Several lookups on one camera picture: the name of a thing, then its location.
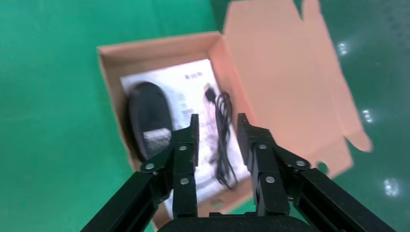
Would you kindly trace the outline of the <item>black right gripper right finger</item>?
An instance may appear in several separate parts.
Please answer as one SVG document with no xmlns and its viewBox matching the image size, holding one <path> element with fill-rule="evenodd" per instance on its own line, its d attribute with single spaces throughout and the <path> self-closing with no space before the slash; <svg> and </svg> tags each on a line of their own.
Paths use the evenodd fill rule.
<svg viewBox="0 0 410 232">
<path fill-rule="evenodd" d="M 237 116 L 256 214 L 284 232 L 390 232 L 392 228 L 326 174 L 279 146 L 270 131 Z"/>
</svg>

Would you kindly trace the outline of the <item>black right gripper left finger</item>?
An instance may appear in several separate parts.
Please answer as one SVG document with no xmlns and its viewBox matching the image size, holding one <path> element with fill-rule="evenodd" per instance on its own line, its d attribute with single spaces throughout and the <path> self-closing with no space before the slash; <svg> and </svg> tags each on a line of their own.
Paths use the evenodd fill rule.
<svg viewBox="0 0 410 232">
<path fill-rule="evenodd" d="M 168 147 L 144 162 L 82 231 L 143 232 L 170 194 L 174 220 L 197 218 L 198 150 L 199 116 L 193 114 L 190 126 L 172 132 Z"/>
</svg>

